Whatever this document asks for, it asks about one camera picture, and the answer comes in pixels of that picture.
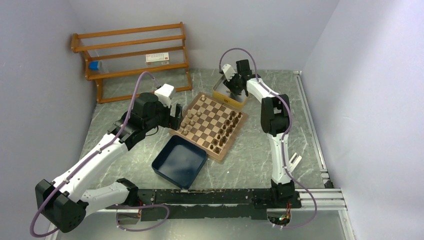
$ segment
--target white box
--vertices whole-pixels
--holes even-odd
[[[146,54],[146,66],[157,67],[170,64],[170,54],[168,52]]]

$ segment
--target black cable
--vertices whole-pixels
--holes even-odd
[[[159,126],[156,126],[156,131],[152,134],[146,135],[146,137],[153,136],[153,135],[157,134],[158,131],[159,131]]]

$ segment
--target blue tray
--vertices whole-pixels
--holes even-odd
[[[206,151],[175,135],[151,163],[154,172],[182,189],[189,189],[208,155]]]

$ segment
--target shelf leg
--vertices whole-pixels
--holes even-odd
[[[192,77],[190,76],[190,72],[189,72],[189,68],[188,67],[185,68],[185,74],[187,75],[187,80],[188,80],[188,87],[189,87],[188,90],[192,90],[193,89],[193,86],[192,86]]]
[[[103,79],[96,79],[95,85],[97,87],[97,103],[102,104],[103,99]]]

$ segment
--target wooden rack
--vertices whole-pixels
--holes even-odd
[[[107,37],[107,36],[115,36],[115,35],[128,35],[128,34],[143,33],[143,32],[154,32],[155,34],[151,34],[150,36],[155,36],[155,35],[157,36],[158,33],[160,33],[160,31],[165,32],[165,30],[170,30],[170,29],[180,29],[180,32],[178,31],[177,35],[168,35],[168,36],[160,36],[160,37],[153,37],[153,38],[141,37],[142,39],[132,39],[132,40],[117,41],[117,42],[115,41],[110,43],[102,43],[102,44],[94,44],[94,45],[82,44],[82,39]],[[102,55],[102,56],[91,56],[89,54],[89,51],[93,51],[93,50],[95,51],[95,50],[107,49],[107,48],[148,44],[148,43],[158,43],[158,42],[173,41],[173,40],[181,40],[182,42],[181,46],[173,46],[173,47],[135,51],[135,52],[125,52],[125,53]],[[187,75],[188,85],[183,87],[177,87],[176,91],[181,92],[181,91],[188,91],[193,89],[192,80],[189,73],[189,58],[188,58],[187,49],[186,49],[186,33],[185,33],[184,25],[182,22],[176,23],[176,24],[160,25],[160,26],[138,27],[138,28],[93,32],[93,33],[85,33],[85,34],[74,33],[71,39],[71,49],[74,53],[83,54],[85,59],[85,78],[87,78],[88,81],[95,81],[97,86],[97,102],[99,104],[116,102],[121,100],[128,100],[128,99],[131,99],[132,97],[131,95],[125,95],[125,96],[118,96],[118,97],[111,97],[111,98],[103,98],[104,79],[139,75],[145,71],[158,72],[158,71],[164,71],[164,70],[184,68],[185,73]],[[93,71],[89,69],[89,64],[94,61],[99,61],[99,60],[103,61],[103,60],[110,60],[110,59],[142,56],[146,54],[178,52],[178,51],[183,53],[183,60],[173,63],[170,57],[170,64],[168,65],[137,68],[137,69],[130,69],[130,70],[118,70],[113,72],[101,72],[101,71]]]

